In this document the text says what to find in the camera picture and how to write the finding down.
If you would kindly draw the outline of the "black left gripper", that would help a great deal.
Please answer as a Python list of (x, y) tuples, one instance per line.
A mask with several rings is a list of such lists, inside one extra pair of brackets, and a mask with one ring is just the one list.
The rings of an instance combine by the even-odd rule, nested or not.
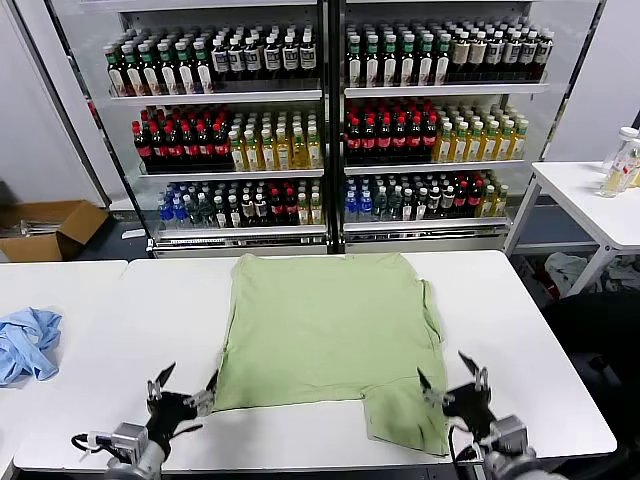
[(164, 391), (176, 363), (173, 362), (153, 379), (147, 381), (147, 421), (148, 439), (156, 443), (169, 456), (170, 441), (176, 436), (178, 426), (198, 416), (208, 416), (214, 412), (218, 371), (215, 371), (206, 387), (193, 395)]

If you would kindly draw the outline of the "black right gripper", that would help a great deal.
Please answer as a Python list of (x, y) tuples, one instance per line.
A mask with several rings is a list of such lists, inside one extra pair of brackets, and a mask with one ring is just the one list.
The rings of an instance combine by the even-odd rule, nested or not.
[(474, 380), (448, 392), (432, 387), (422, 370), (417, 367), (422, 395), (432, 406), (442, 407), (446, 417), (459, 417), (474, 439), (483, 439), (490, 434), (490, 425), (496, 420), (489, 408), (491, 389), (488, 382), (488, 369), (479, 367), (476, 362), (462, 351), (459, 357), (472, 374)]

